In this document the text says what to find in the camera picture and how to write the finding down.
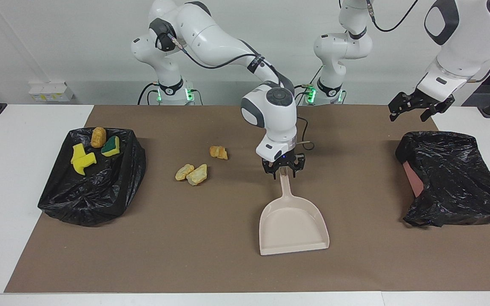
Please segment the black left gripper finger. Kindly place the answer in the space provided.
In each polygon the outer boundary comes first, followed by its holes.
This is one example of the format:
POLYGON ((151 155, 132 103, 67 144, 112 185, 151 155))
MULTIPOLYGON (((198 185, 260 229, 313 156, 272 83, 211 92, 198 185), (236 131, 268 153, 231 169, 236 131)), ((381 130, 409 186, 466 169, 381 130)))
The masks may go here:
POLYGON ((426 122, 430 117, 438 114, 438 113, 444 113, 447 110, 445 106, 432 106, 428 107, 421 115, 420 115, 420 120, 422 122, 426 122))
POLYGON ((398 116, 405 112, 414 110, 412 100, 414 99, 414 93, 406 94, 404 92, 398 93, 388 104, 390 111, 389 119, 391 122, 395 122, 398 116))

